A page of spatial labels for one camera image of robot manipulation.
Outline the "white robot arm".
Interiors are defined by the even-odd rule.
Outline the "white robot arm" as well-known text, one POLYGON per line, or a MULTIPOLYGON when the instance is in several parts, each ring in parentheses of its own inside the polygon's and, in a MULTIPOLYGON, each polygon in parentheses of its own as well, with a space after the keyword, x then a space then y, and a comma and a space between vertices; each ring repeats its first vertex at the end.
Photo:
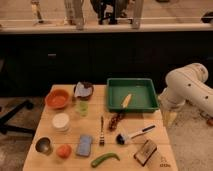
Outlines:
POLYGON ((163 124, 169 127, 186 101, 201 109, 208 119, 213 119, 213 88, 205 84, 208 70, 201 63, 192 63, 170 71, 166 87, 158 96, 163 124))

